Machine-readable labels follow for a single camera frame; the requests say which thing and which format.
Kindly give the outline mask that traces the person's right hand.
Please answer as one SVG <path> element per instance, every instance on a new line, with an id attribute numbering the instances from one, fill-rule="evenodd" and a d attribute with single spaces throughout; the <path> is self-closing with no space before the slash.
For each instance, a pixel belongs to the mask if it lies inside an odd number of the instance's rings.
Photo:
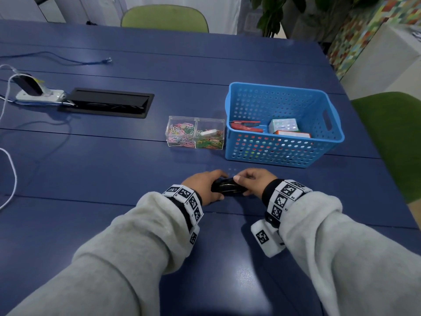
<path id="1" fill-rule="evenodd" d="M 266 169 L 248 168 L 243 171 L 255 171 L 254 196 L 260 199 L 267 185 L 277 179 L 275 175 Z"/>

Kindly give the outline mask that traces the black stapler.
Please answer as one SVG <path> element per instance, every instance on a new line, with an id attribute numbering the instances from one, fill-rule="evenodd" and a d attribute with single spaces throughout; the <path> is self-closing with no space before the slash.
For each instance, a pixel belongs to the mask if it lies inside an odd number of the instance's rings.
<path id="1" fill-rule="evenodd" d="M 212 192 L 223 194 L 224 196 L 242 195 L 247 191 L 246 187 L 237 184 L 233 178 L 220 177 L 211 186 Z"/>

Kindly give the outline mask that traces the person's left forearm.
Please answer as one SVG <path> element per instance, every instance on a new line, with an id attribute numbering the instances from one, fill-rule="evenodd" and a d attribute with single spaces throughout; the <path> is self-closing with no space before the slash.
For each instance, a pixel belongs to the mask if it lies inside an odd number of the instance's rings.
<path id="1" fill-rule="evenodd" d="M 149 192 L 7 316 L 160 316 L 161 277 L 181 267 L 189 240 L 180 206 Z"/>

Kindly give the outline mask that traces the person's right forearm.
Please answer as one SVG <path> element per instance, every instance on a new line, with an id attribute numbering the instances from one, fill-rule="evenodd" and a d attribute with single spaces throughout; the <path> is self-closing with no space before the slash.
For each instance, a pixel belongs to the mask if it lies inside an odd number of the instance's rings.
<path id="1" fill-rule="evenodd" d="M 421 256 L 310 192 L 281 215 L 279 234 L 328 316 L 421 316 Z"/>

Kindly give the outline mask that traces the clear box bright paper clips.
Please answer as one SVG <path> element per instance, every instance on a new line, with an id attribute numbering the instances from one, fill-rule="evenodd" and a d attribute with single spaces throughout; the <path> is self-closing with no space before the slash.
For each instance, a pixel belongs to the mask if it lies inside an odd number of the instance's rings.
<path id="1" fill-rule="evenodd" d="M 195 148 L 222 150 L 225 139 L 225 119 L 196 117 L 195 122 Z"/>

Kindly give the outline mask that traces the left wrist marker band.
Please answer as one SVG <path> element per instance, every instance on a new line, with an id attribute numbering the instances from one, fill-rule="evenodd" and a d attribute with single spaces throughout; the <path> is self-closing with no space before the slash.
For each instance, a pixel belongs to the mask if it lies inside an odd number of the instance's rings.
<path id="1" fill-rule="evenodd" d="M 200 231 L 198 223 L 203 217 L 201 198 L 185 185 L 172 185 L 162 195 L 169 198 L 182 212 L 189 230 L 189 244 L 192 250 Z"/>

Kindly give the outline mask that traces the red stapler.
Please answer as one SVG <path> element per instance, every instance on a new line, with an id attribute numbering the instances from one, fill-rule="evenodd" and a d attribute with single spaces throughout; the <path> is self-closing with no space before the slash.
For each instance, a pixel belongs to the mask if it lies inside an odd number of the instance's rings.
<path id="1" fill-rule="evenodd" d="M 257 132 L 263 133 L 264 130 L 260 128 L 260 121 L 245 121 L 235 120 L 229 123 L 230 127 L 237 131 Z"/>

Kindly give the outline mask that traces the clear box pastel paper clips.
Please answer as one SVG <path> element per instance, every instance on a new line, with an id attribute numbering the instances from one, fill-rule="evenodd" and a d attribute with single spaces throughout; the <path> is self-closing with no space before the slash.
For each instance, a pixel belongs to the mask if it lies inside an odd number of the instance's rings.
<path id="1" fill-rule="evenodd" d="M 169 116 L 166 127 L 166 142 L 169 147 L 196 148 L 196 117 Z"/>

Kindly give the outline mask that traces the white patterned box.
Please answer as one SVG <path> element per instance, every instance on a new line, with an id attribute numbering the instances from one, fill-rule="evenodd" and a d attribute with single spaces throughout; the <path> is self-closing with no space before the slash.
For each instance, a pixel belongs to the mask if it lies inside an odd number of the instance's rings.
<path id="1" fill-rule="evenodd" d="M 268 125 L 268 133 L 273 134 L 277 130 L 281 131 L 299 131 L 295 118 L 272 119 Z"/>

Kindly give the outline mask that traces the orange and white box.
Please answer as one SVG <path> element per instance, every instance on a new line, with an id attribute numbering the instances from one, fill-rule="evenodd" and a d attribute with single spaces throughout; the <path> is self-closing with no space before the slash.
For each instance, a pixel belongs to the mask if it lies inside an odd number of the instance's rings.
<path id="1" fill-rule="evenodd" d="M 296 132 L 296 131 L 281 131 L 281 130 L 277 130 L 273 134 L 279 135 L 279 136 L 293 136 L 293 137 L 311 138 L 311 134 L 309 134 L 309 133 Z"/>

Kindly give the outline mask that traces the light green chair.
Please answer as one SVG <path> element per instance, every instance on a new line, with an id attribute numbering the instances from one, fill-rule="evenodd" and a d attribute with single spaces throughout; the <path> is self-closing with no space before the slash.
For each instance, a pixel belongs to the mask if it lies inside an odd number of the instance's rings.
<path id="1" fill-rule="evenodd" d="M 121 27 L 209 33 L 206 18 L 192 7 L 171 4 L 135 6 L 122 17 Z"/>

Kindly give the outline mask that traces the green potted plant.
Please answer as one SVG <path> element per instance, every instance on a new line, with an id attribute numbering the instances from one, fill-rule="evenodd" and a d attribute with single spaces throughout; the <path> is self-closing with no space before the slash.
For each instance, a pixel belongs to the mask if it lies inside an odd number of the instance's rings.
<path id="1" fill-rule="evenodd" d="M 283 7 L 288 0 L 250 0 L 251 7 L 256 10 L 262 8 L 262 15 L 256 24 L 262 36 L 274 37 L 280 31 L 284 18 Z M 339 5 L 350 4 L 356 6 L 361 0 L 314 0 L 316 12 L 307 13 L 306 0 L 291 0 L 296 9 L 302 14 L 302 20 L 307 26 L 318 28 L 319 42 L 324 41 L 335 29 L 334 15 Z"/>

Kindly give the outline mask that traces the white cabinet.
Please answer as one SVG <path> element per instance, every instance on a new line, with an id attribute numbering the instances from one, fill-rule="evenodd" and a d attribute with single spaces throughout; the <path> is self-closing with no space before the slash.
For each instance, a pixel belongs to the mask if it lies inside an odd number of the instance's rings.
<path id="1" fill-rule="evenodd" d="M 341 84 L 350 100 L 383 92 L 421 100 L 421 26 L 383 24 Z"/>

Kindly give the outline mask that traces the colourful mosaic panel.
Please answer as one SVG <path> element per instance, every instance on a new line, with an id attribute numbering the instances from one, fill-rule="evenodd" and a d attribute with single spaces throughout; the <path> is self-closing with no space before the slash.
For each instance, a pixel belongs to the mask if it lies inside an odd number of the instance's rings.
<path id="1" fill-rule="evenodd" d="M 421 26 L 421 0 L 379 0 L 369 8 L 350 11 L 328 50 L 339 80 L 384 23 Z"/>

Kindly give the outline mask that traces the white power strip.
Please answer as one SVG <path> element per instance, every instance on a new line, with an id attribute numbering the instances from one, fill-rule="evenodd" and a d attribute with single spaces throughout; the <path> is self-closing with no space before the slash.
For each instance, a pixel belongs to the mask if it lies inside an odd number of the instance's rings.
<path id="1" fill-rule="evenodd" d="M 63 90 L 52 90 L 51 94 L 42 94 L 33 96 L 21 90 L 16 95 L 16 101 L 24 104 L 61 104 L 65 99 L 66 93 Z"/>

